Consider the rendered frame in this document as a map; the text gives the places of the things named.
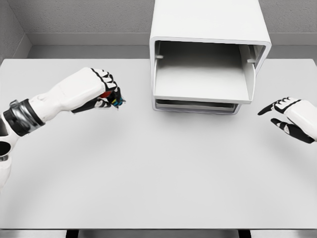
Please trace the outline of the white tabletop storage cabinet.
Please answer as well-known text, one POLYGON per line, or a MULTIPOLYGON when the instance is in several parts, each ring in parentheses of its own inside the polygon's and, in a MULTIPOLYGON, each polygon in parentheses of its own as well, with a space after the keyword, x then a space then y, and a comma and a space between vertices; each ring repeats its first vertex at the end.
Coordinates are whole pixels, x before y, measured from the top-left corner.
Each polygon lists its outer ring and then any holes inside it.
POLYGON ((259 0, 155 0, 154 110, 236 114, 253 101, 271 46, 259 0))

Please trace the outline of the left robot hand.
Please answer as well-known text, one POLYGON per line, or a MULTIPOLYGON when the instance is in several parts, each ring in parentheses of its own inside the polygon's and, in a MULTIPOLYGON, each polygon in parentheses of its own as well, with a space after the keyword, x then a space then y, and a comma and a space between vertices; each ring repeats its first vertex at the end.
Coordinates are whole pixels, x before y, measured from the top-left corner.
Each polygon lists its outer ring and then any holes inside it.
POLYGON ((103 69, 84 67, 57 84, 58 100, 64 111, 83 112, 113 107, 100 95, 119 87, 114 77, 103 69))

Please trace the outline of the black load switch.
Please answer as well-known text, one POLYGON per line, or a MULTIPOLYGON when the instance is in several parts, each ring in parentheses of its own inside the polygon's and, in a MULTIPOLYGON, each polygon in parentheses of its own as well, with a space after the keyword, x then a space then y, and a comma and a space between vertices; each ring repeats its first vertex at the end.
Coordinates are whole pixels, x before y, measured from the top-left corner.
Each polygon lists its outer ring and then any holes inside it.
POLYGON ((121 95, 121 89, 117 87, 113 91, 106 91, 100 95, 100 98, 105 99, 109 104, 119 109, 126 100, 121 95))

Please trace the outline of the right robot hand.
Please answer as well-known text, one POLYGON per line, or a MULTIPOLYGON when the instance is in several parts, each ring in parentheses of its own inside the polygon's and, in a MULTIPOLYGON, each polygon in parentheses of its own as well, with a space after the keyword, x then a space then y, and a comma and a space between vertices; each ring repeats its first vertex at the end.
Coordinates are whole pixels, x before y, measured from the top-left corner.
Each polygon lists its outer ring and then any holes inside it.
POLYGON ((270 111, 277 111, 285 115, 290 122, 284 122, 277 118, 270 121, 289 136, 308 144, 317 142, 317 107, 303 99, 284 97, 258 112, 263 115, 270 111))

